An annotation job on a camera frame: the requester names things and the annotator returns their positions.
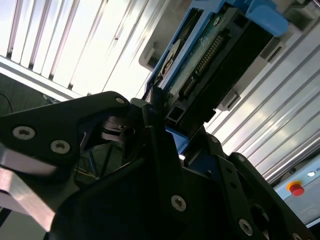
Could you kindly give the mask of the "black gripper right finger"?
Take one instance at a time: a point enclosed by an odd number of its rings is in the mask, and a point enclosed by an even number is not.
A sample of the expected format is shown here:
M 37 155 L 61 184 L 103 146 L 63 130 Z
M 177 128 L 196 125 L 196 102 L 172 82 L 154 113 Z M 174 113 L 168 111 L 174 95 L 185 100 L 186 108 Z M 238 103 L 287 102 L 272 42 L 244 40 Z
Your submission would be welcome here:
M 204 162 L 223 193 L 230 240 L 314 240 L 314 234 L 240 153 L 204 132 Z

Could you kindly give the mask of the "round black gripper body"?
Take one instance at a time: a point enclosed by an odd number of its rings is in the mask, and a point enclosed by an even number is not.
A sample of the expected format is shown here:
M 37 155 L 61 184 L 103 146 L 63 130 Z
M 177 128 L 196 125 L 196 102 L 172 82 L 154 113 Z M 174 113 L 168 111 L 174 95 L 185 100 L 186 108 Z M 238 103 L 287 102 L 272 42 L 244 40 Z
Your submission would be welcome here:
M 232 239 L 233 165 L 207 139 L 196 167 L 181 166 L 161 118 L 143 115 L 129 163 L 81 189 L 59 208 L 51 240 Z

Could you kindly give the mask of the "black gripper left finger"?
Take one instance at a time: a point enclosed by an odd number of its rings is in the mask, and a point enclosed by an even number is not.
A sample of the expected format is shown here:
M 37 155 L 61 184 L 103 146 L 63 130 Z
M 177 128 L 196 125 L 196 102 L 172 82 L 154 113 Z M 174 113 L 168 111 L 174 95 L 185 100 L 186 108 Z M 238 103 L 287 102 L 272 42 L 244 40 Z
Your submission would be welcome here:
M 40 224 L 79 192 L 71 182 L 80 155 L 105 142 L 125 145 L 127 164 L 144 131 L 144 114 L 164 121 L 164 93 L 126 100 L 107 91 L 2 116 L 0 191 Z

